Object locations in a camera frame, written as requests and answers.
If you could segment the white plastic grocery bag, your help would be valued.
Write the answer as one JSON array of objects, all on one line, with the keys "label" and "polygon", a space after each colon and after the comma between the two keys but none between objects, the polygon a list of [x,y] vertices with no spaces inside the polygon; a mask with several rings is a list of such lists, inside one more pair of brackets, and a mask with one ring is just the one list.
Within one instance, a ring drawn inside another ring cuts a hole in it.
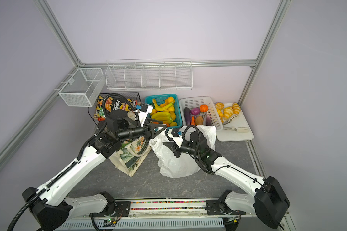
[{"label": "white plastic grocery bag", "polygon": [[[216,127],[204,125],[199,125],[198,127],[207,139],[209,147],[215,150]],[[150,147],[158,158],[160,174],[172,179],[177,179],[197,173],[200,168],[195,160],[188,154],[184,153],[180,158],[177,158],[168,147],[163,145],[164,142],[169,142],[165,132],[166,130],[149,141]]]}]

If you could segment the cream canvas tote bag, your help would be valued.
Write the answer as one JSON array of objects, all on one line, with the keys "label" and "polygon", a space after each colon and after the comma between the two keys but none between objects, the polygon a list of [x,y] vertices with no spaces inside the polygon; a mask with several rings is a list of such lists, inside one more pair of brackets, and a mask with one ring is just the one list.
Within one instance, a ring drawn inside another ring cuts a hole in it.
[{"label": "cream canvas tote bag", "polygon": [[135,140],[124,141],[122,148],[116,151],[109,160],[115,168],[133,177],[150,150],[149,141],[144,136],[140,136]]}]

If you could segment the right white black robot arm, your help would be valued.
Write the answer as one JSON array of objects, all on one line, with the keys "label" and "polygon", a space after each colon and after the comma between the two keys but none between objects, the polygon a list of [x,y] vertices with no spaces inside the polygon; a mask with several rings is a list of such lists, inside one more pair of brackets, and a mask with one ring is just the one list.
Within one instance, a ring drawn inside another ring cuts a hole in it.
[{"label": "right white black robot arm", "polygon": [[164,145],[180,158],[182,154],[192,157],[199,168],[207,174],[218,175],[241,188],[246,195],[231,190],[218,199],[217,212],[229,214],[233,211],[257,215],[269,228],[281,227],[290,201],[279,181],[268,176],[254,175],[228,161],[223,155],[210,148],[204,134],[197,126],[189,125],[183,131],[171,129]]}]

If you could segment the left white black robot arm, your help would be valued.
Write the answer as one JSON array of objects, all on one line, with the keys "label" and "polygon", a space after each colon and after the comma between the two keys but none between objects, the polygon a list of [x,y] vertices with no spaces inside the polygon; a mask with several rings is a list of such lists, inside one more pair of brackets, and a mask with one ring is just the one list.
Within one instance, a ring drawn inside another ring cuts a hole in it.
[{"label": "left white black robot arm", "polygon": [[69,198],[68,193],[94,168],[122,148],[124,141],[144,137],[150,140],[167,127],[152,119],[153,107],[141,103],[134,106],[123,95],[108,94],[102,102],[105,121],[99,131],[81,147],[77,157],[62,171],[38,188],[23,192],[25,205],[8,226],[12,231],[26,210],[34,216],[41,231],[54,231],[68,219],[88,214],[115,212],[115,200],[107,192],[94,196]]}]

